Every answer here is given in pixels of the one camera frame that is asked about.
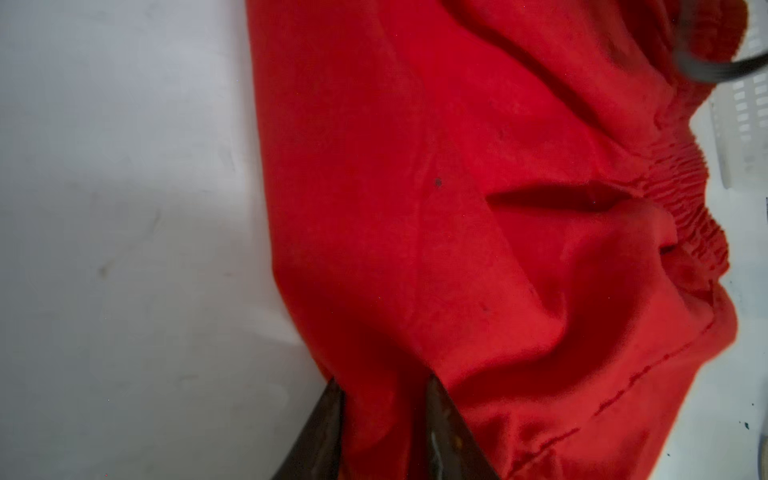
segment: white table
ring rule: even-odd
[[[756,477],[765,196],[713,178],[740,336],[656,480]],[[279,465],[323,380],[270,272],[241,0],[0,2],[0,309],[0,478]]]

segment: gathered fabric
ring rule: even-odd
[[[727,61],[741,0],[699,0]],[[646,478],[736,334],[672,0],[248,0],[273,271],[343,476],[426,478],[434,371],[500,478]]]

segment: white surface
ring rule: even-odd
[[[710,168],[707,204],[728,236],[731,268],[722,284],[737,308],[739,334],[701,369],[651,478],[756,480],[768,409],[768,185],[762,192],[723,187],[707,104],[691,127]]]
[[[3,480],[267,478],[295,439],[322,380],[270,273],[247,45],[240,0],[0,0]],[[655,480],[756,478],[765,197],[712,177],[740,335]]]

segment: red fabric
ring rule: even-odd
[[[699,0],[726,60],[739,0]],[[646,478],[736,332],[662,0],[253,0],[277,284],[347,478],[424,478],[430,369],[502,478]]]

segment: white plastic basket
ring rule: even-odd
[[[749,26],[737,58],[768,48],[768,4],[746,3]],[[723,185],[768,190],[768,69],[718,85],[710,102]]]

